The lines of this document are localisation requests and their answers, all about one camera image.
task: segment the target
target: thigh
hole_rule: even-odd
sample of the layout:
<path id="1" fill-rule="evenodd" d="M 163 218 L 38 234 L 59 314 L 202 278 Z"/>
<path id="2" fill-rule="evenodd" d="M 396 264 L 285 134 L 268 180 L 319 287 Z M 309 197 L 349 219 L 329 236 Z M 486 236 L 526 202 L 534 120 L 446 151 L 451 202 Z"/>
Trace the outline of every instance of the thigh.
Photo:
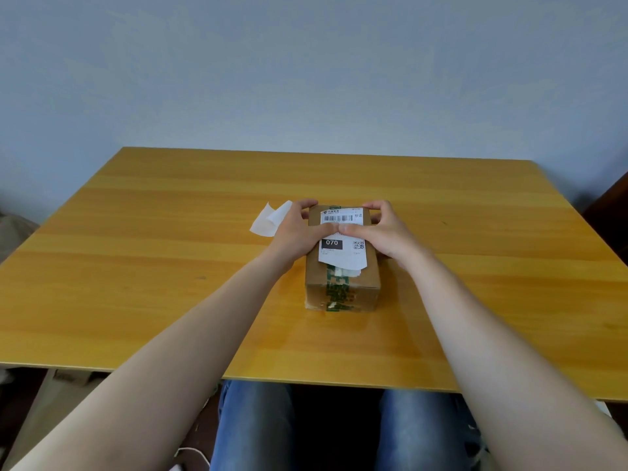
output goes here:
<path id="1" fill-rule="evenodd" d="M 446 393 L 387 390 L 375 469 L 468 470 L 459 420 Z"/>
<path id="2" fill-rule="evenodd" d="M 289 385 L 227 380 L 212 471 L 291 470 L 294 410 Z"/>

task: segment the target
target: left hand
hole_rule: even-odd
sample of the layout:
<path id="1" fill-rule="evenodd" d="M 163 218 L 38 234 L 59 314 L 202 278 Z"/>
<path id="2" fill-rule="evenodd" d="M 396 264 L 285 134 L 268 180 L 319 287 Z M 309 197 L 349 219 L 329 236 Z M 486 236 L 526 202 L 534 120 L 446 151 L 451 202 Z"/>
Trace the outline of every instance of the left hand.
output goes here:
<path id="1" fill-rule="evenodd" d="M 285 261 L 289 269 L 295 260 L 309 253 L 322 238 L 338 232 L 338 223 L 323 223 L 318 226 L 308 226 L 303 221 L 310 217 L 310 208 L 318 204 L 318 200 L 306 198 L 295 201 L 283 219 L 270 246 L 269 252 L 276 254 Z"/>

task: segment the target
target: cardboard box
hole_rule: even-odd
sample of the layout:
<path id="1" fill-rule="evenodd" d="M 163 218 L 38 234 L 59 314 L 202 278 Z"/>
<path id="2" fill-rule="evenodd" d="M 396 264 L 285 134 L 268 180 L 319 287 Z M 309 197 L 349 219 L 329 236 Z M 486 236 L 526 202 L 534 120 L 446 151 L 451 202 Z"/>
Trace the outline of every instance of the cardboard box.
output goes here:
<path id="1" fill-rule="evenodd" d="M 310 208 L 310 226 L 320 224 L 320 213 L 349 206 L 316 205 Z M 364 224 L 371 224 L 364 208 Z M 305 260 L 305 307 L 319 311 L 372 311 L 381 289 L 375 248 L 366 242 L 366 268 L 360 276 L 335 276 L 335 266 L 318 261 L 318 244 Z"/>

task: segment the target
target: forearm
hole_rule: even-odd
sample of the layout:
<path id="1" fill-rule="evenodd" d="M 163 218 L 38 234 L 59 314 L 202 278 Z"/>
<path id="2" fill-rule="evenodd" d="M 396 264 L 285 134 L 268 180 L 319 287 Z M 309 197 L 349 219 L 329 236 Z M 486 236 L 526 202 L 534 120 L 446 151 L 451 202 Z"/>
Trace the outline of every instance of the forearm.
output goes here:
<path id="1" fill-rule="evenodd" d="M 163 467 L 284 267 L 267 250 L 240 269 L 120 366 L 15 469 Z"/>
<path id="2" fill-rule="evenodd" d="M 566 377 L 417 247 L 406 261 L 445 355 L 503 469 L 615 469 L 628 446 Z"/>

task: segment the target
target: yellow tabletop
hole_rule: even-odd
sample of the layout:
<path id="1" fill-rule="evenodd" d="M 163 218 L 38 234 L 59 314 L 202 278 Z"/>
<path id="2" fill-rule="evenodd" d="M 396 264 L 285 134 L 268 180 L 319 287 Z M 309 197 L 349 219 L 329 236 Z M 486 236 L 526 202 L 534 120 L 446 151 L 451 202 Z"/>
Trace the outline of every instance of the yellow tabletop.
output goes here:
<path id="1" fill-rule="evenodd" d="M 124 148 L 0 266 L 0 362 L 114 369 L 270 242 L 267 201 L 389 199 L 589 395 L 628 399 L 628 269 L 529 161 Z M 372 313 L 272 290 L 227 377 L 455 390 L 420 297 L 381 264 Z"/>

